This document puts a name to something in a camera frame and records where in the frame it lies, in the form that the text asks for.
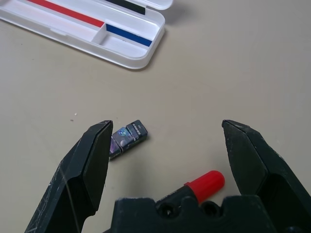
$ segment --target small eraser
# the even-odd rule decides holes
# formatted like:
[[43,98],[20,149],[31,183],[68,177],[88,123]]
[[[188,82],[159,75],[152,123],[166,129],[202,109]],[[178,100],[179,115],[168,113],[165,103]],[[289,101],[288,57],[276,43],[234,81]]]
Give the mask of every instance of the small eraser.
[[134,138],[132,135],[128,132],[128,130],[125,127],[122,127],[118,131],[116,131],[114,134],[112,134],[112,137],[116,140],[117,144],[121,147],[122,152],[127,150],[131,143],[134,142]]

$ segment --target eraser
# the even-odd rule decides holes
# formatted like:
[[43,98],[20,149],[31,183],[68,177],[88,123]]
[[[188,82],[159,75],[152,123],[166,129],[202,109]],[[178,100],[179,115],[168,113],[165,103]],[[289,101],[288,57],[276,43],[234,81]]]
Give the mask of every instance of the eraser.
[[109,160],[112,160],[136,144],[146,140],[148,132],[140,120],[136,120],[126,127],[122,127],[111,137]]

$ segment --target black strip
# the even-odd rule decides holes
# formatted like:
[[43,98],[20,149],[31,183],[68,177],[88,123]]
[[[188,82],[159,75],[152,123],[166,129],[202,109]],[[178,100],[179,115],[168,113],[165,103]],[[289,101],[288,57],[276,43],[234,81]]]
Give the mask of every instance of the black strip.
[[135,11],[135,12],[140,13],[142,15],[146,14],[146,8],[144,8],[142,6],[138,6],[134,3],[131,3],[131,2],[126,1],[126,0],[106,0],[106,1],[114,3],[118,6],[125,7],[126,9]]

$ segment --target scratch mark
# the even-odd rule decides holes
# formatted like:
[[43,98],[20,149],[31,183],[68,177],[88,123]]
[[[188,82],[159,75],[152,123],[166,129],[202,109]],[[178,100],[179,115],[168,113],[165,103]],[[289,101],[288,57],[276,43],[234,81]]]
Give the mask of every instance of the scratch mark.
[[35,231],[35,230],[37,230],[37,227],[32,228],[32,229],[30,229],[30,230],[28,230],[28,231],[25,231],[25,233],[33,232],[33,231]]

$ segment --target red strip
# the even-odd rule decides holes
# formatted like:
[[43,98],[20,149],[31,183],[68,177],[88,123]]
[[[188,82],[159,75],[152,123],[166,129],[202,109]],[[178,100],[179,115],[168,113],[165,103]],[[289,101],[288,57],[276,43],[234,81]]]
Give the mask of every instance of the red strip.
[[28,1],[35,3],[35,4],[38,4],[40,6],[43,6],[43,7],[49,8],[51,10],[57,11],[57,12],[62,13],[64,15],[76,18],[76,19],[81,20],[85,23],[92,24],[92,25],[97,26],[97,27],[101,27],[104,25],[104,22],[102,22],[98,19],[91,18],[89,16],[83,15],[83,14],[75,12],[75,11],[72,11],[70,9],[56,5],[56,4],[51,3],[49,1],[46,1],[46,0],[28,0]]

